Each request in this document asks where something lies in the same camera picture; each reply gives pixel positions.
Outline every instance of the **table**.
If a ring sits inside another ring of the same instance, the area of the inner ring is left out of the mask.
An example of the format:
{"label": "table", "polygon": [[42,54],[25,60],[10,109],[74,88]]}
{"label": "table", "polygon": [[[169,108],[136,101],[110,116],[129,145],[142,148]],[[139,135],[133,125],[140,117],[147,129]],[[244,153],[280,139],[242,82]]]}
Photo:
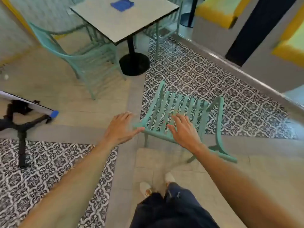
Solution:
{"label": "table", "polygon": [[168,0],[130,0],[134,6],[120,12],[110,5],[115,1],[118,0],[85,0],[71,10],[114,45],[127,40],[129,54],[120,59],[120,67],[125,75],[138,76],[147,71],[150,61],[135,52],[133,35],[177,11],[179,6]]}
{"label": "table", "polygon": [[192,0],[190,13],[184,13],[181,15],[180,17],[181,25],[186,26],[188,28],[193,28],[194,25],[193,19],[194,19],[194,13],[195,13],[197,1],[198,0]]}

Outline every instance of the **yellow seat cushion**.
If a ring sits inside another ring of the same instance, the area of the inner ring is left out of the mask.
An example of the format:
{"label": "yellow seat cushion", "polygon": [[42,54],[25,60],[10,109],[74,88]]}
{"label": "yellow seat cushion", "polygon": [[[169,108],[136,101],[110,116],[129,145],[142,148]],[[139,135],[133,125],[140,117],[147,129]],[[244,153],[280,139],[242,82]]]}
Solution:
{"label": "yellow seat cushion", "polygon": [[196,16],[229,29],[250,0],[205,0],[196,7]]}
{"label": "yellow seat cushion", "polygon": [[272,54],[304,68],[304,5],[281,36]]}

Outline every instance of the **person's left hand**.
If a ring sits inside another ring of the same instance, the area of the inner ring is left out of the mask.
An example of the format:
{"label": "person's left hand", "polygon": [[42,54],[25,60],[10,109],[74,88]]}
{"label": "person's left hand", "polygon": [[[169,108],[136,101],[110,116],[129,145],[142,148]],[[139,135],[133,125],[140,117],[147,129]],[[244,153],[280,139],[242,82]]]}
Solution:
{"label": "person's left hand", "polygon": [[144,127],[139,127],[133,131],[128,131],[128,125],[132,118],[133,114],[130,112],[115,115],[110,122],[102,140],[110,142],[112,145],[116,146],[129,141],[136,134],[144,131]]}

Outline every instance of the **person's right arm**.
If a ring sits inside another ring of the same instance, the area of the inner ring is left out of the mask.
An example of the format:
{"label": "person's right arm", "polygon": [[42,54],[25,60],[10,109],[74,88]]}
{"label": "person's right arm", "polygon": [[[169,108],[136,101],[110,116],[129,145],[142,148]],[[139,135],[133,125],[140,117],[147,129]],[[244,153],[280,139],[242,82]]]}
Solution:
{"label": "person's right arm", "polygon": [[172,116],[176,129],[168,125],[174,139],[188,149],[206,169],[218,190],[248,228],[302,227],[247,176],[211,153],[187,116]]}

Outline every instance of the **white shoe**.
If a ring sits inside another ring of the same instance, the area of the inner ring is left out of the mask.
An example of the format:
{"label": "white shoe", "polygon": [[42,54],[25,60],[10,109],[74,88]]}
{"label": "white shoe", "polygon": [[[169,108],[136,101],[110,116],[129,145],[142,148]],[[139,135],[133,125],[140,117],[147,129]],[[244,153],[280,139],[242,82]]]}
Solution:
{"label": "white shoe", "polygon": [[175,182],[175,178],[173,175],[169,172],[165,174],[165,183],[168,186],[170,182]]}
{"label": "white shoe", "polygon": [[149,183],[142,181],[139,184],[139,189],[145,198],[149,197],[152,194],[152,187]]}

